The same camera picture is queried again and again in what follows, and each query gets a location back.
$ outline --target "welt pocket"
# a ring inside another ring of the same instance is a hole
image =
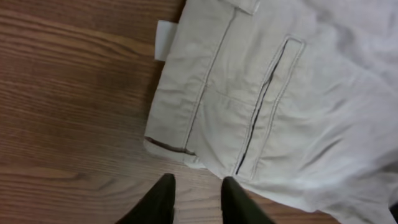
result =
[[[282,98],[293,70],[305,44],[300,39],[287,36],[275,53],[259,90],[256,107],[252,113],[251,129],[246,140],[246,150],[241,153],[236,174],[252,176],[272,128],[274,113]]]

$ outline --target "light-colored fabric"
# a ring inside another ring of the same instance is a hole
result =
[[[145,135],[276,202],[390,224],[397,114],[395,0],[188,0]]]

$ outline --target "fabric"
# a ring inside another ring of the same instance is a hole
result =
[[[398,4],[188,0],[146,149],[341,223],[395,223]]]

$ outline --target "wooden floor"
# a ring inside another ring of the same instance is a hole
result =
[[[0,0],[0,223],[114,223],[165,172],[175,223],[221,223],[221,181],[142,146],[182,0]],[[278,224],[332,224],[251,196]]]

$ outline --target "wood grain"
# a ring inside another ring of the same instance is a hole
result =
[[[114,223],[165,172],[175,223],[222,223],[221,181],[146,153],[164,64],[159,19],[183,0],[0,0],[0,223]],[[336,223],[251,194],[277,223]]]

